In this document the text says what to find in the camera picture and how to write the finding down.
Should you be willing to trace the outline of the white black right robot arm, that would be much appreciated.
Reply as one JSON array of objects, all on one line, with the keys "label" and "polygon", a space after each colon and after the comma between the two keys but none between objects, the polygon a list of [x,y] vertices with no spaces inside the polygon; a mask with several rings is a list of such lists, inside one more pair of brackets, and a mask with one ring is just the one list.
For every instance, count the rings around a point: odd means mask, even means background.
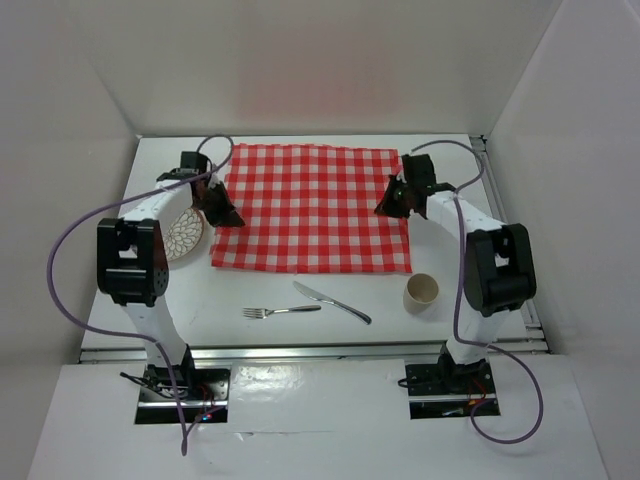
[{"label": "white black right robot arm", "polygon": [[391,218],[416,213],[440,225],[462,248],[454,333],[442,350],[445,361],[436,369],[440,387],[457,392],[486,360],[507,314],[537,291],[529,233],[521,224],[490,217],[453,185],[438,182],[429,155],[404,155],[401,161],[375,213]]}]

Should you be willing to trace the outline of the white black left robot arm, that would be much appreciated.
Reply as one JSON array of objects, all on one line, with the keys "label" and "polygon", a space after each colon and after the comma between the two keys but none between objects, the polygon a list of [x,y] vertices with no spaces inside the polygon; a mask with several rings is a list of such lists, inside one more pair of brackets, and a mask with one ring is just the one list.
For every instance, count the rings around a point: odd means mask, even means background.
[{"label": "white black left robot arm", "polygon": [[196,390],[198,376],[164,298],[169,264],[163,231],[190,208],[213,227],[239,228],[245,222],[211,160],[200,152],[182,152],[180,165],[161,174],[156,188],[158,194],[124,216],[98,223],[97,283],[144,337],[151,379],[172,397],[184,399]]}]

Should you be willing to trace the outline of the red white checkered cloth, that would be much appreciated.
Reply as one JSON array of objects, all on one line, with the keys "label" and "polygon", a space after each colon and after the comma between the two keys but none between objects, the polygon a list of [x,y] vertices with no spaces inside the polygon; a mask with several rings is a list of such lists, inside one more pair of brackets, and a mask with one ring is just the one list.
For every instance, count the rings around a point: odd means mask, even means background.
[{"label": "red white checkered cloth", "polygon": [[401,166],[395,149],[239,144],[225,186],[242,227],[220,227],[216,268],[292,274],[409,273],[405,219],[374,209]]}]

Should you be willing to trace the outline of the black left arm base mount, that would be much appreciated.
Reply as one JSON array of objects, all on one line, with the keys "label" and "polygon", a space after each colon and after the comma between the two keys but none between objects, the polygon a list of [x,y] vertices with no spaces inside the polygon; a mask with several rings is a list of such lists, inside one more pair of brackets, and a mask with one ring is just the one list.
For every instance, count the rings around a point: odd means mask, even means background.
[{"label": "black left arm base mount", "polygon": [[[192,358],[174,369],[185,422],[227,423],[231,369],[197,368]],[[142,374],[121,372],[119,376],[139,388],[135,423],[138,425],[179,424],[168,370],[147,365]]]}]

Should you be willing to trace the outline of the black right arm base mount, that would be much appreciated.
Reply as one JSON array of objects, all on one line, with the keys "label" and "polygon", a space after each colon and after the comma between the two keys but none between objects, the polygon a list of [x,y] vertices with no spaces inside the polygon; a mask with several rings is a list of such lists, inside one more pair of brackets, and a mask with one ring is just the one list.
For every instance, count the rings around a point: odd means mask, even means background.
[{"label": "black right arm base mount", "polygon": [[435,363],[405,366],[397,385],[406,390],[412,420],[499,416],[500,407],[487,360],[459,366],[442,353]]}]

